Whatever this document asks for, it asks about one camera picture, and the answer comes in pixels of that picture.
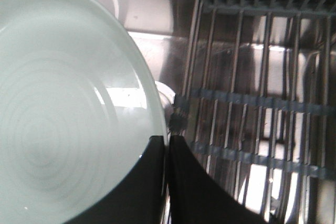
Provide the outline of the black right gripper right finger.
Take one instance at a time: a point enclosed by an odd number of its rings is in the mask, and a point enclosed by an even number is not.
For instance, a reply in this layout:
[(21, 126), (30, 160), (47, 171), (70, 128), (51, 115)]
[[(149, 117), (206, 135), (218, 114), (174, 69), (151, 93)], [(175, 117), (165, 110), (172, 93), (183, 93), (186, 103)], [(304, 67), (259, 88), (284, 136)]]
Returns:
[(170, 138), (168, 183), (171, 223), (265, 223), (215, 183), (182, 136)]

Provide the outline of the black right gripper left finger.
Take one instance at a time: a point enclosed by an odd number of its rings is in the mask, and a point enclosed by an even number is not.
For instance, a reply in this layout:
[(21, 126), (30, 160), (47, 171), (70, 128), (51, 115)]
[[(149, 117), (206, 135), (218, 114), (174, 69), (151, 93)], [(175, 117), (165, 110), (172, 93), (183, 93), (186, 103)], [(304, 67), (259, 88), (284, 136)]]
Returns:
[(164, 202), (165, 144), (157, 135), (112, 191), (67, 223), (161, 223)]

